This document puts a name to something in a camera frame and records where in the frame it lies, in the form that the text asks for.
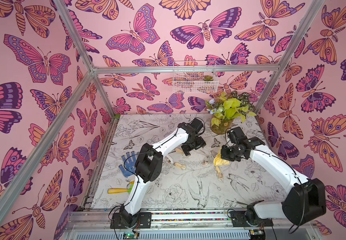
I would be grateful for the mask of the yellow cleaning cloth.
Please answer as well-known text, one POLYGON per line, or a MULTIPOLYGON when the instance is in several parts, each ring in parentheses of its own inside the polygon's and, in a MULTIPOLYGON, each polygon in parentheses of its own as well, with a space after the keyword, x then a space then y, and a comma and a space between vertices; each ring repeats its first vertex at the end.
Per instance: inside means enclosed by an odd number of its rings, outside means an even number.
POLYGON ((221 156, 221 150, 216 154, 214 161, 213 161, 215 166, 228 166, 230 165, 230 161, 224 160, 221 156))

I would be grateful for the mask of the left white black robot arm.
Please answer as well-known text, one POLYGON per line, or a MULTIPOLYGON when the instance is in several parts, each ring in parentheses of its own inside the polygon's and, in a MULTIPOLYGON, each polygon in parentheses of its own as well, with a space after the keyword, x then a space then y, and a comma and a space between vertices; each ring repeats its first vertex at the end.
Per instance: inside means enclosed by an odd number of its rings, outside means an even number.
POLYGON ((149 188, 162 171, 164 157, 175 148, 181 146, 186 156, 190 151, 203 148, 206 143, 201 135, 205 132, 205 124, 199 118, 190 123, 180 123, 176 130, 161 141, 142 145, 137 154, 130 154, 127 158, 137 157, 135 170, 130 171, 135 176, 135 183, 128 199, 119 206, 119 222, 125 228, 132 228, 137 224, 141 204, 149 188))

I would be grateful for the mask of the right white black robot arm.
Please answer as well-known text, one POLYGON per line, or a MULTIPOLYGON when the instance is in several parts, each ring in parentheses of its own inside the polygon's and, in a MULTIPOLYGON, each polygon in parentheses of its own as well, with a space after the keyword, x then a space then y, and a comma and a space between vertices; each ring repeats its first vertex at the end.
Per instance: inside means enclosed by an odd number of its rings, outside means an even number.
POLYGON ((257 201, 247 206, 245 218, 256 226, 266 219, 289 220, 302 226, 326 214, 325 185, 297 172, 259 138, 248 138, 240 127, 227 131, 231 146, 223 145, 221 158, 230 162, 252 159, 261 165, 286 193, 284 201, 257 201))

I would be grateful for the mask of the square silver face watch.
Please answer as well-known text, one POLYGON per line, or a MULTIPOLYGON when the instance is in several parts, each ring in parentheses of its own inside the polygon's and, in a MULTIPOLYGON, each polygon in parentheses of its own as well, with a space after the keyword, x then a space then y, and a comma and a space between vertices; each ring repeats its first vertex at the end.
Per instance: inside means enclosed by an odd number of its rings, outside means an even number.
POLYGON ((166 156, 166 159, 170 165, 174 163, 173 159, 169 155, 166 156))

